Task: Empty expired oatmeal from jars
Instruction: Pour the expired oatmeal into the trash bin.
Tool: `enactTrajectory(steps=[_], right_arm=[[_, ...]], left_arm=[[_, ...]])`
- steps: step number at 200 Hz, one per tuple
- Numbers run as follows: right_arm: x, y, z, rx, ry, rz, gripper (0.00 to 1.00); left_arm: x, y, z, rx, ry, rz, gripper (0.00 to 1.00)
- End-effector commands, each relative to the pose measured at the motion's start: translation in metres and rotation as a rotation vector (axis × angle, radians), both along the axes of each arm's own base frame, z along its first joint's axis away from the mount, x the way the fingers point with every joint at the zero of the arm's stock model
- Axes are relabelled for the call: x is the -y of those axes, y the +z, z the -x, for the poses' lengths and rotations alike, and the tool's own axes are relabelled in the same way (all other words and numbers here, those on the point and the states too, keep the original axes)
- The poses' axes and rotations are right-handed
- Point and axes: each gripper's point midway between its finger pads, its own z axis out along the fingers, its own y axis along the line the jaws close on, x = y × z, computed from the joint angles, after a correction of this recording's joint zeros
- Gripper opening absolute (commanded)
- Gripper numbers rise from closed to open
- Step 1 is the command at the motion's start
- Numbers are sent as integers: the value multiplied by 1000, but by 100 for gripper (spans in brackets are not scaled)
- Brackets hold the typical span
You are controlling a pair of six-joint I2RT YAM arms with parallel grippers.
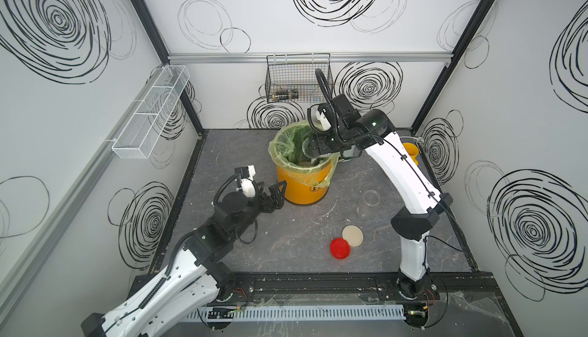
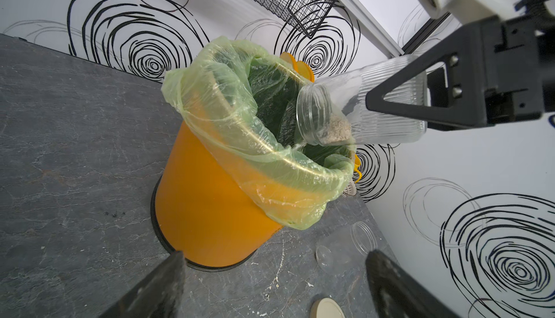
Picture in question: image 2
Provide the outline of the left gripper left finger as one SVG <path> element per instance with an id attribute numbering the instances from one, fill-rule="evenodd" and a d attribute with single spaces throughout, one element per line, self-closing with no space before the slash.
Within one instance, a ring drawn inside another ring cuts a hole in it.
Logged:
<path id="1" fill-rule="evenodd" d="M 177 317 L 184 293 L 185 271 L 183 252 L 171 253 L 101 316 Z"/>

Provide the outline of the cream lid oatmeal jar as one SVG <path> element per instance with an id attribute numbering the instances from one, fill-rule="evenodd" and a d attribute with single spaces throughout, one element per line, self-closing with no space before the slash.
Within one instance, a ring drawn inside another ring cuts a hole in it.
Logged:
<path id="1" fill-rule="evenodd" d="M 305 85 L 296 101 L 299 135 L 312 146 L 413 143 L 427 123 L 370 111 L 366 95 L 416 59 L 405 55 Z"/>

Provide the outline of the cream jar lid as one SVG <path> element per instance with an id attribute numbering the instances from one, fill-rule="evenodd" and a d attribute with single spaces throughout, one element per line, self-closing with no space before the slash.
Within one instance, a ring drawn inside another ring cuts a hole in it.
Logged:
<path id="1" fill-rule="evenodd" d="M 316 300 L 310 309 L 310 318 L 345 318 L 341 307 L 331 298 Z"/>

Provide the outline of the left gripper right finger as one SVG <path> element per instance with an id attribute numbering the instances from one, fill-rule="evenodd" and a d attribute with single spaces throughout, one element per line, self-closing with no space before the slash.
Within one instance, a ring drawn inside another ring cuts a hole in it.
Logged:
<path id="1" fill-rule="evenodd" d="M 458 316 L 382 251 L 368 253 L 366 269 L 379 317 Z"/>

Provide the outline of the yellow trash bin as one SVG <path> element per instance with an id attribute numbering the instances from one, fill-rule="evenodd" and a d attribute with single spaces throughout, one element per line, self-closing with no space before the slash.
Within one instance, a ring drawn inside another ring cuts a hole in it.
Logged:
<path id="1" fill-rule="evenodd" d="M 150 203 L 165 250 L 206 272 L 245 263 L 282 226 L 269 219 L 182 124 Z"/>

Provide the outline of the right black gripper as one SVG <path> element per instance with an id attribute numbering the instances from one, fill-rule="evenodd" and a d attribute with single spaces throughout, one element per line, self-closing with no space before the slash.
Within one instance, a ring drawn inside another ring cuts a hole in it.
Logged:
<path id="1" fill-rule="evenodd" d="M 494 88 L 489 69 L 494 63 Z M 386 95 L 431 66 L 430 104 L 387 101 Z M 436 130 L 492 127 L 554 113 L 554 27 L 538 30 L 529 17 L 476 21 L 451 33 L 369 91 L 366 108 L 425 121 Z"/>

